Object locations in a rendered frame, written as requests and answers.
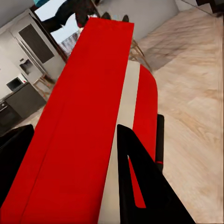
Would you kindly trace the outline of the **radio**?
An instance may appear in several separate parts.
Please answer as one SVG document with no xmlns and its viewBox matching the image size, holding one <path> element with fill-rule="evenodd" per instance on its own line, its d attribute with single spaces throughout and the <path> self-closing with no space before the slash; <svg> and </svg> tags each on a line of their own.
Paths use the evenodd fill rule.
<svg viewBox="0 0 224 224">
<path fill-rule="evenodd" d="M 120 224 L 117 125 L 134 131 L 162 173 L 156 80 L 128 60 L 134 23 L 90 17 L 45 105 L 0 224 Z M 135 205 L 146 208 L 128 155 Z"/>
</svg>

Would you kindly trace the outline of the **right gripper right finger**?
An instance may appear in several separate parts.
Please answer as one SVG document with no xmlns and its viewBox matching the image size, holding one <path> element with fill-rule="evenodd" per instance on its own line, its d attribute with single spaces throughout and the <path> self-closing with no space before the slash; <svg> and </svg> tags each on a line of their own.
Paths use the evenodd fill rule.
<svg viewBox="0 0 224 224">
<path fill-rule="evenodd" d="M 134 131 L 117 125 L 120 224 L 196 224 Z M 130 157 L 146 208 L 135 205 Z"/>
</svg>

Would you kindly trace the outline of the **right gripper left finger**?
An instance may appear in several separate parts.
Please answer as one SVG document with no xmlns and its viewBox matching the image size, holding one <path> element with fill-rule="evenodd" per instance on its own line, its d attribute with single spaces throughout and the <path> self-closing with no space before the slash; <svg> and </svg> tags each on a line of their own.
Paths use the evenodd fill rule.
<svg viewBox="0 0 224 224">
<path fill-rule="evenodd" d="M 0 208 L 9 193 L 34 133 L 33 125 L 24 125 L 0 136 Z"/>
</svg>

